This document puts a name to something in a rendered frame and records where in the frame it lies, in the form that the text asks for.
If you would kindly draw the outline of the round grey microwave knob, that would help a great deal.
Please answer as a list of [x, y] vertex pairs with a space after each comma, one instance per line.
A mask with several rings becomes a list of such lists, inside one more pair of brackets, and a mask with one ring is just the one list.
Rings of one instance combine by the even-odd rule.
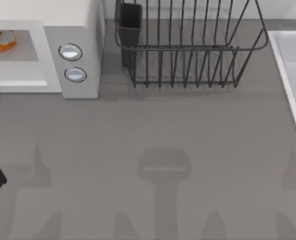
[[81, 83], [87, 78], [87, 73], [79, 67], [73, 67], [65, 70], [65, 78], [73, 83]]
[[67, 61], [77, 61], [83, 55], [82, 49], [73, 43], [60, 46], [58, 52], [59, 55]]

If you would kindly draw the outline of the dark grey cutlery holder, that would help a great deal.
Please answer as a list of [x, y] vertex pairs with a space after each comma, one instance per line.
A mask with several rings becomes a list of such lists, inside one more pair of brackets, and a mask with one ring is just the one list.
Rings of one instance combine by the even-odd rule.
[[115, 22], [121, 43], [122, 67], [131, 65], [131, 58], [139, 44], [143, 7], [138, 3], [116, 0]]

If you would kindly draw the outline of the pale microwave oven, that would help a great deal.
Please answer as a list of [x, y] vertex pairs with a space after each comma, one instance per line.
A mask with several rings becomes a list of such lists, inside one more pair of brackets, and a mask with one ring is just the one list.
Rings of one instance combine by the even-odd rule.
[[[98, 97], [105, 38], [102, 0], [0, 0], [0, 30], [13, 30], [17, 43], [0, 52], [0, 93], [61, 93], [66, 99]], [[77, 61], [58, 52], [68, 43], [82, 49]], [[65, 70], [82, 68], [80, 83]]]

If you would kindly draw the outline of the white sink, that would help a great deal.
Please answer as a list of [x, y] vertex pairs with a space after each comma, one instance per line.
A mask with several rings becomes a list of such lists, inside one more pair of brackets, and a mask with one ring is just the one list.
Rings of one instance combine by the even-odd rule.
[[296, 125], [296, 30], [269, 31], [268, 36]]

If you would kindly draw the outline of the orange glass bowl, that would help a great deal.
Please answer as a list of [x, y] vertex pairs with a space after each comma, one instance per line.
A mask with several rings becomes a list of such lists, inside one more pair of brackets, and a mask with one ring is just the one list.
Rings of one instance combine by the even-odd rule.
[[0, 30], [0, 53], [11, 50], [17, 43], [13, 30]]

